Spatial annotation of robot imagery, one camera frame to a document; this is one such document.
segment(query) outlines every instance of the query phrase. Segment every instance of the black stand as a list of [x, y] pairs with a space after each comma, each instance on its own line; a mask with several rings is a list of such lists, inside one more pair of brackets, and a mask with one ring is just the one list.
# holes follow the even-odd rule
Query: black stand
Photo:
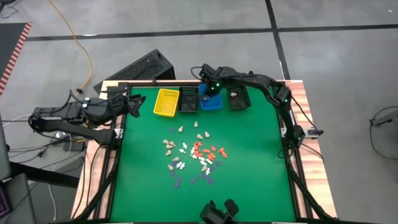
[[71, 188], [77, 188], [79, 184], [79, 178], [70, 175], [38, 169], [16, 162], [10, 162], [10, 166], [11, 177], [26, 174], [28, 180]]
[[370, 120], [370, 122], [371, 122], [371, 125], [374, 127], [380, 127], [384, 123], [394, 122], [398, 128], [398, 111], [393, 111], [393, 112], [386, 114], [378, 119], [372, 119], [372, 120]]

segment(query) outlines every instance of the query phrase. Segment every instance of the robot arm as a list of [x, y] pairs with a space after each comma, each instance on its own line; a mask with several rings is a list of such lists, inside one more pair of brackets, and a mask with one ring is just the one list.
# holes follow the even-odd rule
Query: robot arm
[[29, 124], [38, 133], [63, 131], [94, 139], [102, 146], [113, 146], [116, 132], [113, 129], [95, 130], [99, 125], [122, 114], [130, 113], [139, 117], [139, 108], [146, 97], [141, 95], [123, 96], [108, 100], [86, 98], [84, 101], [66, 103], [58, 108], [37, 107], [29, 117]]
[[[298, 149], [305, 137], [301, 126], [295, 124], [292, 107], [292, 92], [283, 83], [265, 75], [239, 73], [230, 67], [219, 67], [214, 70], [207, 64], [203, 64], [199, 73], [202, 82], [206, 84], [204, 99], [218, 94], [222, 88], [229, 86], [246, 85], [261, 90], [267, 101], [280, 113], [285, 125], [285, 147]], [[270, 87], [275, 90], [272, 95]]]

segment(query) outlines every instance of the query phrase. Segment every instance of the black cable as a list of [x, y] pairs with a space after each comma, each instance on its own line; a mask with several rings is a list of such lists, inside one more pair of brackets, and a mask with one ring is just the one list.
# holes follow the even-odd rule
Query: black cable
[[28, 160], [26, 160], [26, 161], [18, 161], [18, 162], [16, 162], [16, 163], [22, 164], [22, 163], [25, 163], [25, 162], [32, 161], [32, 160], [34, 160], [34, 159], [36, 159], [36, 158], [38, 158], [38, 157], [39, 157], [39, 154], [37, 154], [37, 155], [34, 156], [33, 158], [30, 158], [30, 159], [28, 159]]
[[322, 156], [322, 154], [320, 154], [318, 151], [316, 151], [315, 149], [311, 148], [310, 146], [308, 146], [308, 145], [306, 145], [306, 144], [303, 144], [303, 143], [301, 143], [301, 145], [303, 145], [303, 146], [305, 146], [305, 147], [309, 148], [310, 150], [312, 150], [313, 152], [315, 152], [316, 154], [318, 154], [318, 155], [319, 155], [319, 157], [321, 157], [321, 159], [322, 159], [323, 163], [325, 163], [325, 160], [323, 159], [323, 156]]
[[[372, 120], [376, 119], [376, 116], [379, 115], [381, 112], [387, 110], [387, 109], [391, 109], [391, 108], [398, 108], [398, 106], [387, 106], [381, 110], [379, 110], [372, 118]], [[369, 139], [371, 141], [371, 145], [372, 145], [372, 149], [373, 151], [375, 151], [379, 156], [385, 158], [385, 159], [393, 159], [393, 160], [397, 160], [398, 157], [389, 157], [389, 156], [385, 156], [383, 154], [381, 154], [375, 147], [373, 144], [373, 138], [372, 138], [372, 124], [369, 125]]]
[[72, 95], [72, 97], [73, 97], [73, 99], [75, 99], [77, 102], [79, 102], [79, 103], [81, 103], [81, 104], [86, 103], [87, 105], [93, 106], [93, 105], [102, 104], [102, 103], [107, 102], [107, 101], [111, 101], [111, 100], [113, 100], [113, 99], [115, 99], [115, 98], [121, 96], [121, 95], [122, 95], [123, 93], [125, 93], [126, 91], [127, 91], [126, 89], [123, 89], [123, 91], [121, 91], [120, 93], [118, 93], [118, 94], [112, 96], [111, 98], [108, 98], [108, 99], [106, 99], [106, 100], [101, 100], [101, 101], [96, 102], [96, 103], [90, 103], [90, 102], [81, 101], [81, 100], [79, 100], [75, 95]]
[[85, 180], [85, 179], [86, 179], [86, 155], [87, 155], [87, 151], [86, 151], [85, 158], [84, 158], [84, 162], [83, 162], [83, 187], [82, 187], [82, 190], [81, 190], [79, 203], [77, 204], [76, 210], [75, 210], [75, 212], [74, 212], [73, 215], [72, 215], [72, 219], [74, 219], [74, 217], [75, 217], [77, 211], [79, 210], [80, 204], [81, 204], [81, 200], [83, 200], [83, 194], [85, 193], [85, 182], [86, 182], [86, 180]]
[[[63, 171], [61, 174], [64, 174], [64, 173], [67, 173], [67, 172], [70, 172], [70, 171], [73, 171], [73, 170], [77, 170], [77, 169], [79, 169], [80, 167], [81, 167], [81, 164], [80, 164], [77, 168], [74, 168], [74, 169], [71, 169], [71, 170]], [[29, 189], [29, 192], [17, 203], [16, 206], [14, 206], [13, 210], [15, 210], [15, 209], [25, 200], [25, 198], [29, 196], [29, 194], [33, 191], [33, 189], [35, 189], [35, 187], [36, 187], [39, 183], [40, 183], [40, 182], [34, 183], [34, 186], [33, 186], [31, 189]], [[13, 214], [12, 212], [11, 212], [11, 214], [9, 214], [9, 216], [8, 216], [7, 219], [6, 219], [6, 221], [4, 222], [5, 224], [7, 223], [8, 219], [11, 218], [12, 214]]]
[[296, 103], [296, 105], [298, 106], [298, 108], [300, 108], [300, 111], [304, 114], [305, 118], [308, 120], [308, 122], [313, 126], [313, 128], [315, 128], [315, 131], [317, 132], [317, 135], [321, 135], [322, 133], [320, 133], [318, 131], [318, 128], [312, 123], [312, 121], [310, 120], [310, 118], [308, 118], [308, 116], [305, 114], [303, 108], [299, 105], [299, 103], [296, 101], [296, 99], [292, 96], [293, 101]]
[[201, 68], [201, 66], [192, 67], [192, 68], [191, 68], [191, 74], [192, 74], [192, 76], [194, 76], [197, 80], [201, 80], [200, 78], [198, 78], [198, 77], [193, 73], [193, 70], [196, 69], [196, 68]]
[[44, 149], [46, 151], [47, 149], [53, 148], [53, 147], [63, 147], [63, 146], [40, 147], [38, 149], [30, 149], [30, 150], [26, 150], [26, 151], [17, 151], [17, 152], [19, 152], [18, 154], [9, 156], [8, 158], [17, 157], [19, 155], [22, 155], [22, 154], [25, 154], [25, 153], [28, 153], [28, 152], [32, 152], [32, 151], [41, 150], [41, 149]]
[[94, 160], [95, 160], [95, 156], [96, 156], [97, 153], [100, 151], [100, 147], [101, 147], [101, 146], [98, 146], [98, 148], [97, 148], [97, 150], [95, 151], [94, 156], [93, 156], [93, 158], [92, 158], [92, 160], [91, 160], [91, 165], [90, 165], [90, 176], [89, 176], [89, 178], [88, 178], [88, 191], [87, 191], [86, 207], [87, 207], [87, 205], [88, 205], [88, 199], [89, 199], [89, 196], [90, 196], [91, 175], [92, 175], [92, 173], [93, 173]]

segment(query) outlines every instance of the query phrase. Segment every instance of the black container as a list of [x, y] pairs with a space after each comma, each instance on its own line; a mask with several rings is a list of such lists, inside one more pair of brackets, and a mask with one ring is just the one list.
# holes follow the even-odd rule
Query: black container
[[181, 113], [196, 113], [198, 110], [198, 88], [180, 87], [178, 111]]
[[251, 106], [248, 90], [245, 86], [229, 87], [226, 92], [231, 110], [245, 110]]

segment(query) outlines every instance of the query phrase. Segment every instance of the green table surface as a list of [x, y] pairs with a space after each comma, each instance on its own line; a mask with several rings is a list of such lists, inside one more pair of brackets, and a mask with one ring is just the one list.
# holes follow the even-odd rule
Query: green table surface
[[[259, 90], [248, 88], [252, 106], [246, 110], [231, 111], [224, 90], [222, 109], [199, 109], [196, 114], [177, 111], [174, 118], [153, 113], [158, 91], [157, 87], [131, 90], [147, 99], [139, 118], [126, 119], [112, 222], [199, 222], [206, 203], [213, 200], [225, 210], [224, 201], [229, 198], [238, 205], [236, 218], [241, 222], [295, 220], [285, 162], [277, 157], [282, 143], [276, 112]], [[177, 131], [180, 126], [183, 133]], [[199, 178], [202, 166], [190, 157], [197, 134], [204, 137], [205, 131], [210, 138], [201, 141], [201, 149], [224, 147], [228, 154], [225, 159], [215, 153], [215, 161], [221, 165], [212, 165], [212, 184]], [[177, 145], [169, 157], [165, 156], [164, 139]], [[188, 145], [186, 154], [178, 151], [183, 142]], [[176, 169], [172, 177], [167, 165], [174, 157], [185, 162], [185, 168]], [[177, 177], [181, 183], [175, 188]]]

